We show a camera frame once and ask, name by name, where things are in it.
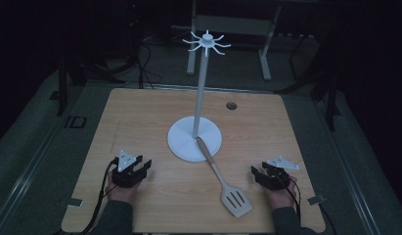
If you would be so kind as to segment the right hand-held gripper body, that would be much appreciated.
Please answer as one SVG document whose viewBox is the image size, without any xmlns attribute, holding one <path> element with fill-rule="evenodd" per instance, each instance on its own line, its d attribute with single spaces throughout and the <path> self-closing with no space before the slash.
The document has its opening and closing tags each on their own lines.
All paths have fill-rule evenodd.
<svg viewBox="0 0 402 235">
<path fill-rule="evenodd" d="M 266 163 L 272 165 L 273 170 L 266 170 L 262 167 L 265 171 L 265 173 L 263 173 L 265 179 L 260 185 L 272 191 L 286 189 L 290 185 L 290 175 L 287 173 L 287 169 L 299 170 L 298 164 L 284 157 L 268 160 Z"/>
</svg>

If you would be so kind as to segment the person's right hand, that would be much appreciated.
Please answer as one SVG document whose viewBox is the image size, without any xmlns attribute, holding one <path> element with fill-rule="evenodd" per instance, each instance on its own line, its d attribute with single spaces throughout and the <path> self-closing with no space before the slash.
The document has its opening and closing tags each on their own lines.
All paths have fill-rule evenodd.
<svg viewBox="0 0 402 235">
<path fill-rule="evenodd" d="M 264 192 L 267 195 L 269 205 L 272 210 L 277 210 L 281 208 L 293 208 L 295 205 L 296 192 L 294 186 L 297 179 L 293 176 L 290 177 L 290 185 L 287 189 L 272 191 L 267 188 Z"/>
</svg>

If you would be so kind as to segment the white metal desk frame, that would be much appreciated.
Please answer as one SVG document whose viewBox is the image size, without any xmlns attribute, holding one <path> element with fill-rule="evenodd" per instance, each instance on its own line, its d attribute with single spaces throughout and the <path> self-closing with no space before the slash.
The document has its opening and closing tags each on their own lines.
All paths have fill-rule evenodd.
<svg viewBox="0 0 402 235">
<path fill-rule="evenodd" d="M 201 0 L 192 0 L 191 14 L 191 39 L 185 40 L 190 45 L 189 57 L 187 63 L 187 75 L 193 75 L 196 68 L 197 50 L 206 45 L 210 49 L 212 41 L 211 32 L 233 33 L 239 35 L 264 36 L 266 41 L 258 49 L 258 59 L 261 66 L 264 80 L 271 80 L 272 75 L 267 61 L 271 41 L 275 35 L 275 29 L 280 17 L 282 7 L 274 7 L 274 13 L 271 20 L 223 17 L 200 15 L 198 13 L 198 4 Z"/>
</svg>

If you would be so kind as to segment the black floor socket box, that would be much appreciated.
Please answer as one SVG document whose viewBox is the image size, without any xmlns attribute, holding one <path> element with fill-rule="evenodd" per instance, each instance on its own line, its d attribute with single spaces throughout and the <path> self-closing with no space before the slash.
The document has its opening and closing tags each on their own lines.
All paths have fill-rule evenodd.
<svg viewBox="0 0 402 235">
<path fill-rule="evenodd" d="M 87 122 L 86 117 L 69 116 L 67 120 L 67 128 L 84 128 Z"/>
</svg>

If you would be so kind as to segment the white hook stand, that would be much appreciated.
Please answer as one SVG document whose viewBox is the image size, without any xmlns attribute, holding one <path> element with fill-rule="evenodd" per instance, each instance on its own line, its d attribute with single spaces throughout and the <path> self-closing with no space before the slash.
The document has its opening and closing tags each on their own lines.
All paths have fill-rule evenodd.
<svg viewBox="0 0 402 235">
<path fill-rule="evenodd" d="M 222 145 L 223 139 L 219 127 L 212 120 L 203 117 L 201 112 L 210 51 L 224 56 L 219 48 L 228 48 L 230 44 L 219 44 L 223 35 L 215 38 L 208 30 L 202 36 L 197 36 L 193 32 L 191 34 L 193 36 L 191 41 L 184 39 L 185 43 L 191 45 L 189 52 L 201 51 L 195 114 L 190 117 L 182 117 L 171 125 L 167 133 L 167 144 L 171 152 L 179 159 L 197 163 L 206 160 L 198 144 L 199 137 L 210 148 L 212 156 L 220 150 Z"/>
</svg>

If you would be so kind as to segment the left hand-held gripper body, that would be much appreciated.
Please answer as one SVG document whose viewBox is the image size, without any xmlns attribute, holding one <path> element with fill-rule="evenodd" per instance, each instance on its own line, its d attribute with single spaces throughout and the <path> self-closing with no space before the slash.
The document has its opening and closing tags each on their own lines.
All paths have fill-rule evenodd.
<svg viewBox="0 0 402 235">
<path fill-rule="evenodd" d="M 140 172 L 139 169 L 135 169 L 134 156 L 121 150 L 119 157 L 115 158 L 114 164 L 116 168 L 112 171 L 112 183 L 121 188 L 131 188 L 134 185 L 141 182 L 147 177 L 146 173 Z"/>
</svg>

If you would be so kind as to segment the person's left hand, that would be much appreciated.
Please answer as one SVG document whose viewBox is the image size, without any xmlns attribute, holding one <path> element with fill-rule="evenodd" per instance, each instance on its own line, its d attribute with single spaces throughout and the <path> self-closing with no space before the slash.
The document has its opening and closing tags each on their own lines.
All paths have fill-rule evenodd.
<svg viewBox="0 0 402 235">
<path fill-rule="evenodd" d="M 109 201 L 120 201 L 127 204 L 132 204 L 139 186 L 140 184 L 136 184 L 131 188 L 121 188 L 109 180 L 109 184 L 105 189 L 106 196 L 108 197 Z"/>
</svg>

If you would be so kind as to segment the black metal stand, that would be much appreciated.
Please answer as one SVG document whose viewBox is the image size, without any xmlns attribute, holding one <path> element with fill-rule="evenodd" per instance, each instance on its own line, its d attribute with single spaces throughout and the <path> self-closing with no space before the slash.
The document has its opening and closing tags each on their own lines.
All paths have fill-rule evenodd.
<svg viewBox="0 0 402 235">
<path fill-rule="evenodd" d="M 275 94 L 290 94 L 293 91 L 313 83 L 310 92 L 313 101 L 322 101 L 327 96 L 326 123 L 330 131 L 335 131 L 335 98 L 337 92 L 337 43 L 336 33 L 331 29 L 320 42 L 309 66 L 297 82 L 279 90 Z"/>
<path fill-rule="evenodd" d="M 82 70 L 90 71 L 91 73 L 97 75 L 98 77 L 107 80 L 111 83 L 123 83 L 115 77 L 123 71 L 126 71 L 132 67 L 132 64 L 125 63 L 114 69 L 106 69 L 105 67 L 99 66 L 97 64 L 87 61 L 84 57 L 81 57 L 75 53 L 67 53 L 61 57 L 58 67 L 58 89 L 54 91 L 50 99 L 57 101 L 59 108 L 57 111 L 57 116 L 60 117 L 67 107 L 67 76 L 76 73 L 81 74 Z"/>
</svg>

